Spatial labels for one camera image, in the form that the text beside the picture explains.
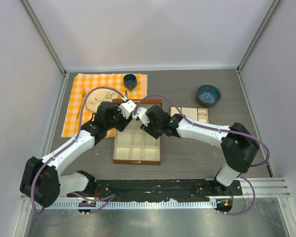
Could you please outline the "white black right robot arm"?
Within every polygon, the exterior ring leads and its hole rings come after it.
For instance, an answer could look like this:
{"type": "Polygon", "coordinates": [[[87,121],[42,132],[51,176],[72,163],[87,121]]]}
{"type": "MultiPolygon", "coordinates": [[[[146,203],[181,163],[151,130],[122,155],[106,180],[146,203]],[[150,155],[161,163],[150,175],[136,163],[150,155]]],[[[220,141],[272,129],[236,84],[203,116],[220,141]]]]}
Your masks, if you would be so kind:
{"type": "Polygon", "coordinates": [[[177,138],[189,138],[208,143],[222,150],[225,164],[216,174],[213,189],[218,195],[224,195],[240,174],[249,170],[259,144],[240,123],[232,126],[218,126],[192,120],[182,113],[169,115],[158,105],[149,109],[139,108],[134,118],[143,125],[141,130],[158,139],[163,134],[177,138]]]}

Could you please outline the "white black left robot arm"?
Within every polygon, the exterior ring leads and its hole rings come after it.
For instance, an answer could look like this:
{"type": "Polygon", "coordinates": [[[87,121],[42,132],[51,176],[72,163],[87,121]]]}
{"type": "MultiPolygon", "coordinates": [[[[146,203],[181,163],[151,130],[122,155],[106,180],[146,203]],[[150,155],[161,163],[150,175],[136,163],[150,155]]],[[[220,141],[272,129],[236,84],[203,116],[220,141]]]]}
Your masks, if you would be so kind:
{"type": "Polygon", "coordinates": [[[76,158],[104,139],[109,130],[123,131],[132,120],[135,108],[132,100],[120,105],[102,102],[74,137],[50,154],[32,157],[26,162],[20,192],[44,208],[72,192],[92,196],[95,191],[93,176],[83,171],[66,176],[62,173],[76,158]]]}

